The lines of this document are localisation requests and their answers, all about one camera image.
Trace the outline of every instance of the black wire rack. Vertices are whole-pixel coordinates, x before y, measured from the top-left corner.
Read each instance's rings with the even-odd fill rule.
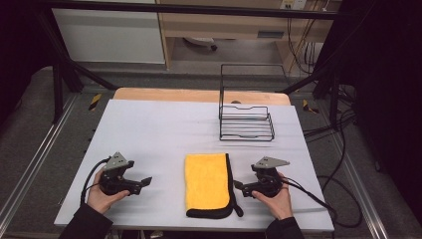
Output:
[[[251,89],[250,87],[239,87],[224,85],[224,67],[242,66],[276,66],[280,65],[243,65],[229,64],[221,65],[220,78],[220,99],[219,99],[219,122],[220,122],[220,140],[246,140],[246,141],[271,141],[275,138],[273,121],[268,107],[247,106],[235,104],[224,104],[224,93],[228,89]]]

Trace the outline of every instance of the black sleeve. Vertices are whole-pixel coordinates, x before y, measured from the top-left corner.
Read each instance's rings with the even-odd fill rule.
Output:
[[[295,217],[274,220],[265,231],[267,239],[303,239],[301,228]]]
[[[104,239],[111,226],[112,221],[84,203],[59,239]]]

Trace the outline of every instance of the aluminum rail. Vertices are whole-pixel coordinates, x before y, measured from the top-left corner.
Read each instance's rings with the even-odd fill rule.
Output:
[[[75,101],[78,98],[78,94],[73,94],[70,96],[64,107],[64,114],[59,119],[56,124],[53,124],[50,127],[49,132],[26,168],[25,172],[22,174],[19,182],[16,184],[15,189],[10,194],[8,200],[0,211],[0,238],[3,237],[6,232],[7,227],[12,221],[13,216],[18,210],[19,205],[23,201],[26,193],[28,192],[32,182],[37,176],[38,171],[40,170],[44,160],[46,159],[50,149],[52,148],[56,138],[61,132],[65,122],[67,121]]]

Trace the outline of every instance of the human hand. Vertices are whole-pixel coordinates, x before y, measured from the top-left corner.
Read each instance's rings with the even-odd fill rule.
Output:
[[[90,206],[93,210],[101,214],[105,214],[115,202],[124,199],[130,194],[130,192],[125,190],[111,196],[103,193],[99,185],[102,173],[103,170],[101,169],[99,172],[97,172],[96,177],[94,178],[94,186],[90,189],[87,205]]]
[[[252,195],[266,204],[268,208],[270,208],[271,214],[279,220],[293,217],[291,195],[289,192],[289,186],[286,183],[283,183],[282,189],[274,197],[267,197],[258,191],[252,191]]]

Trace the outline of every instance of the table surface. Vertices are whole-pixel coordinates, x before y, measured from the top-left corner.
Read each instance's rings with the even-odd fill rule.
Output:
[[[123,96],[127,98],[129,92],[150,92],[151,95],[155,92],[155,96],[146,98],[146,101],[121,100]],[[207,94],[204,91],[188,92],[196,92],[197,96]],[[235,212],[219,220],[186,217],[184,157],[188,153],[229,153],[234,179],[244,183],[257,180],[250,165],[264,155],[285,159],[291,164],[278,170],[323,198],[294,107],[286,102],[268,106],[276,131],[275,139],[270,142],[221,141],[218,137],[218,103],[206,100],[188,102],[185,99],[170,102],[168,96],[161,95],[163,93],[187,98],[185,90],[120,89],[116,92],[114,100],[108,102],[56,218],[56,225],[69,223],[79,207],[80,193],[89,172],[97,162],[116,151],[135,162],[134,167],[125,173],[126,179],[141,180],[152,176],[152,181],[139,195],[118,202],[106,214],[115,228],[218,231],[263,231],[267,228],[273,217],[266,206],[256,199],[243,197],[237,189],[235,194],[245,212],[243,217],[238,217]],[[282,94],[263,95],[287,98]],[[235,98],[236,101],[245,100],[240,95]],[[295,188],[291,193],[295,217],[302,230],[333,230],[324,208]]]

